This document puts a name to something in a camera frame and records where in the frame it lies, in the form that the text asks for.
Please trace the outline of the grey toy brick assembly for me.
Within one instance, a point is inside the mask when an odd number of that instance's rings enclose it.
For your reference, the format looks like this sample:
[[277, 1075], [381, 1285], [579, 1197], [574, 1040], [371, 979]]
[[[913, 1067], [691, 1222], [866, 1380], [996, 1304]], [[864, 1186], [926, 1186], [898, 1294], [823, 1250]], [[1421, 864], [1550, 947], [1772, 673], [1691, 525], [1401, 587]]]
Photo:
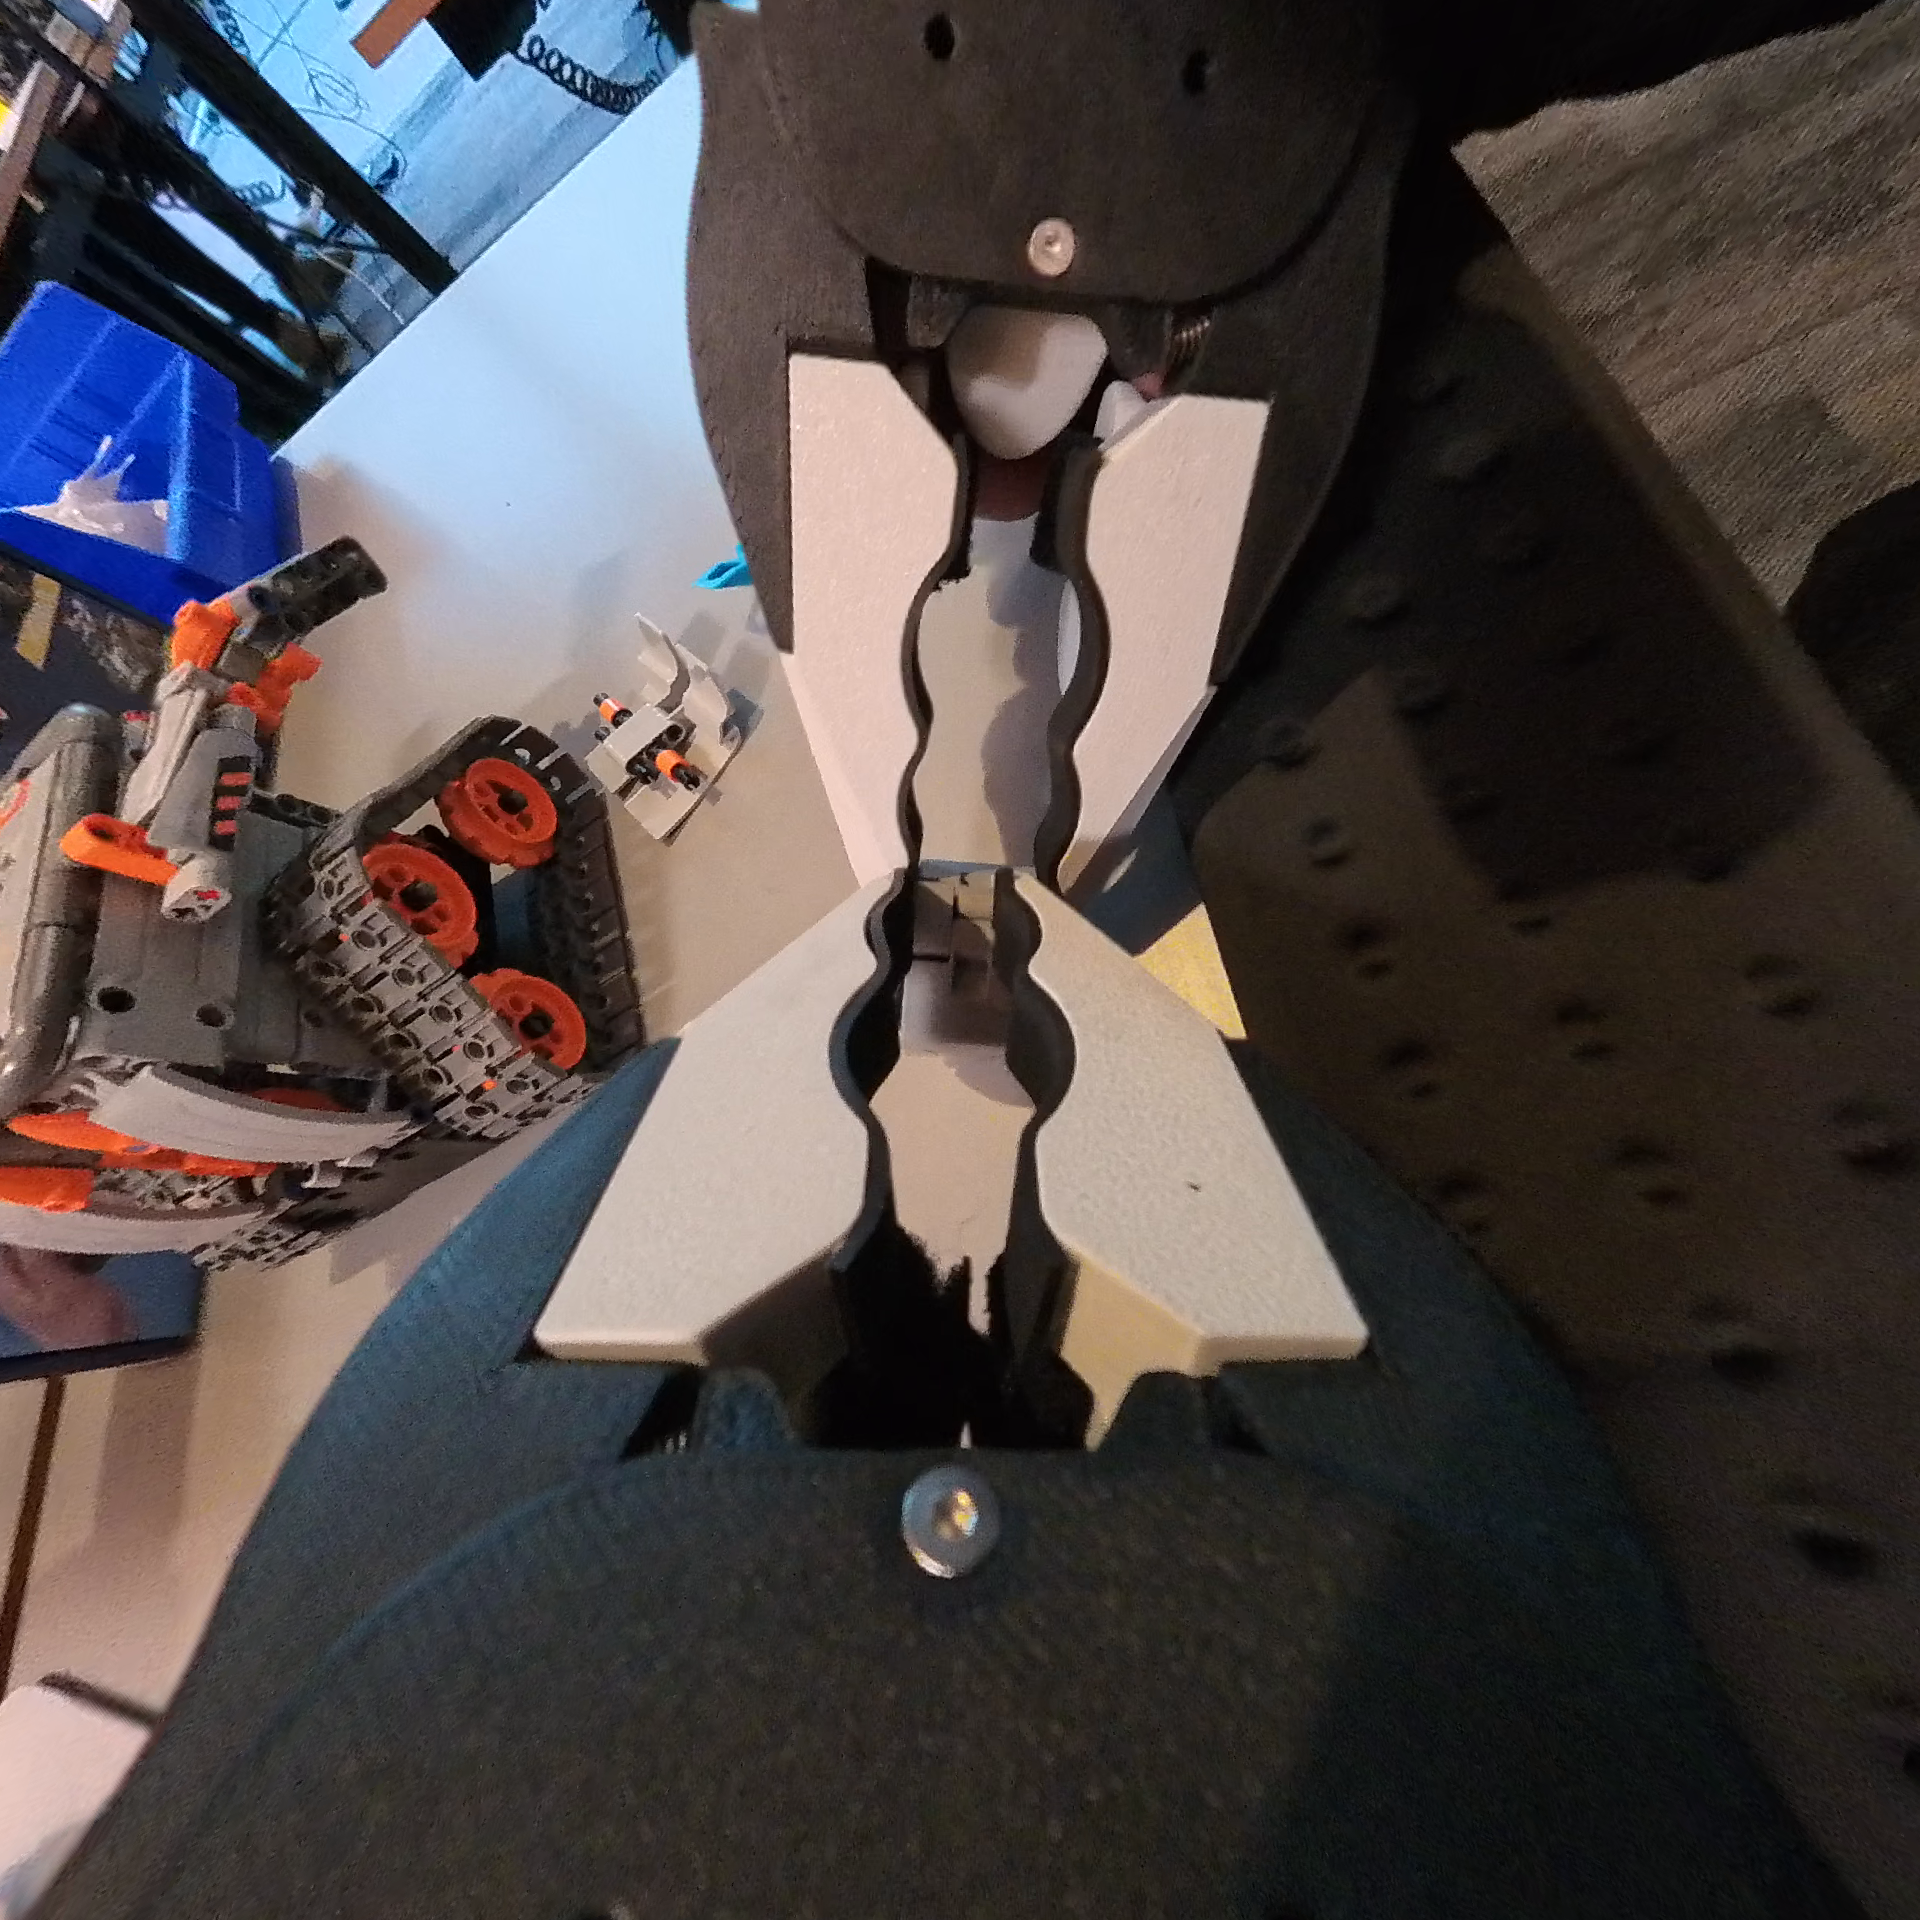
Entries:
[[900, 1040], [912, 1053], [1003, 1051], [1012, 987], [996, 960], [998, 885], [1009, 868], [935, 864], [913, 880]]

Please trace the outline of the small grey winged brick assembly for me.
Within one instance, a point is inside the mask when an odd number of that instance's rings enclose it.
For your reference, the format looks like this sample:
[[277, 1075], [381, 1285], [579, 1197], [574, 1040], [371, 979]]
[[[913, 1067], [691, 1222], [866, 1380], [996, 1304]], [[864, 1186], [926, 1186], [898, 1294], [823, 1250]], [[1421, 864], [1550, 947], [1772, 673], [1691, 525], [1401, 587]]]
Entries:
[[715, 795], [758, 715], [752, 698], [635, 613], [634, 672], [627, 683], [594, 696], [584, 766], [608, 800], [665, 848]]

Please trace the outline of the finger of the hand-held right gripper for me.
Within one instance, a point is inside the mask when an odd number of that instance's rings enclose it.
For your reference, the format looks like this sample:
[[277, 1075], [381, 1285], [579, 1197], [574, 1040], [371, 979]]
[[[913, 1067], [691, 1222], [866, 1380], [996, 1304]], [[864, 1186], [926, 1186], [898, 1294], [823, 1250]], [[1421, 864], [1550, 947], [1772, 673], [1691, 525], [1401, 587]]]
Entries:
[[786, 364], [786, 682], [857, 888], [913, 857], [928, 744], [926, 599], [955, 545], [959, 471], [894, 371], [798, 352]]
[[1062, 895], [1139, 824], [1211, 703], [1268, 417], [1261, 398], [1164, 395], [1068, 454], [1056, 545], [1071, 657], [1033, 841]]

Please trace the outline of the blue plastic bin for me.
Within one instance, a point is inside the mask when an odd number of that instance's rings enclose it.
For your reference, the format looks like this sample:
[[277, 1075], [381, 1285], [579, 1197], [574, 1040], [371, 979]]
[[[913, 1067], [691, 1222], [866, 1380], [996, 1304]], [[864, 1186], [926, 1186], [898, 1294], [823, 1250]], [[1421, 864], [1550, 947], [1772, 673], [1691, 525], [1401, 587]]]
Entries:
[[[104, 435], [132, 455], [122, 496], [168, 500], [166, 552], [13, 511], [52, 502]], [[228, 376], [76, 290], [33, 286], [2, 346], [6, 553], [169, 623], [290, 560], [298, 529], [293, 483], [242, 426]]]

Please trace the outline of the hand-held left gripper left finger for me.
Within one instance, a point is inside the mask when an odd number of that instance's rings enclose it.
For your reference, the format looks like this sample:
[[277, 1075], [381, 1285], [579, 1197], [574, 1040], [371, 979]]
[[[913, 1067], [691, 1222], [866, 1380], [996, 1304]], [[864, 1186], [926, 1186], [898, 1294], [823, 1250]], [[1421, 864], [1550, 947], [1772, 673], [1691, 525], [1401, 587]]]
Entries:
[[913, 880], [867, 882], [674, 1040], [539, 1317], [544, 1356], [827, 1374], [835, 1259], [875, 1231], [892, 1157]]

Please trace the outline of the dark printed box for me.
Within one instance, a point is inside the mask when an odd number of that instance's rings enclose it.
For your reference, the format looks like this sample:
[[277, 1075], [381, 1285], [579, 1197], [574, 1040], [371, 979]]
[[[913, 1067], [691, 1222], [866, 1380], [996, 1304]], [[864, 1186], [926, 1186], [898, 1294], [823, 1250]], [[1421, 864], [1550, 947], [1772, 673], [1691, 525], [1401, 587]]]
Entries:
[[168, 628], [2, 556], [2, 748], [28, 740], [61, 707], [150, 707], [168, 670]]

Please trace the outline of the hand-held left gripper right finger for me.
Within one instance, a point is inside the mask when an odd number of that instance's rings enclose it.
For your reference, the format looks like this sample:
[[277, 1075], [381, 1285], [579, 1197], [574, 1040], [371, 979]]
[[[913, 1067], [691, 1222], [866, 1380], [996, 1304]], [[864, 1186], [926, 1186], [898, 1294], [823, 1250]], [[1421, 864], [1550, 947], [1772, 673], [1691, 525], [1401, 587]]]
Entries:
[[1082, 1380], [1352, 1359], [1366, 1322], [1224, 1036], [1033, 875], [1008, 875], [1020, 1200], [1059, 1250], [1009, 1268], [1022, 1336]]

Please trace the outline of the tracked toy robot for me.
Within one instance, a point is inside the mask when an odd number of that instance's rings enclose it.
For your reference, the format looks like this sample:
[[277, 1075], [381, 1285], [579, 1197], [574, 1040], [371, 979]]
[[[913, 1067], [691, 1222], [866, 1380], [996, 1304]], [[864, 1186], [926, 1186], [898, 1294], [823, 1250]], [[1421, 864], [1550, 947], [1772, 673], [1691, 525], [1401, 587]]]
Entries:
[[644, 1043], [610, 806], [482, 715], [364, 797], [273, 790], [348, 537], [186, 601], [127, 714], [3, 779], [2, 1237], [201, 1271], [310, 1253], [563, 1116]]

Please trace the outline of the dark perforated panel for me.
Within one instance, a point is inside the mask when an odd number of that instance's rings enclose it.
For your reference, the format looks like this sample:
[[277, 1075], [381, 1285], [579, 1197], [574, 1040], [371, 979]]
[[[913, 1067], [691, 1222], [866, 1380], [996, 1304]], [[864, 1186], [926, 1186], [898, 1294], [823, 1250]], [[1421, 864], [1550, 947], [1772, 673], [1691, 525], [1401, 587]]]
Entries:
[[1177, 773], [1201, 895], [1916, 1916], [1916, 806], [1451, 155], [1380, 254], [1344, 466]]

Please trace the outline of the white plastic bag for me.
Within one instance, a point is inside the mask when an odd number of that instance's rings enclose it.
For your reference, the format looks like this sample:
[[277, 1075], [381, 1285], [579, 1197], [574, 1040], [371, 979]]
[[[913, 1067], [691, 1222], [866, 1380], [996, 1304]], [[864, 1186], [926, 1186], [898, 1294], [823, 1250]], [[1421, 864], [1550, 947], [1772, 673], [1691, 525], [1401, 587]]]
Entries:
[[130, 467], [132, 455], [116, 455], [113, 435], [104, 435], [86, 467], [60, 482], [52, 500], [16, 505], [12, 511], [159, 556], [169, 542], [169, 502], [164, 496], [126, 497], [122, 482]]

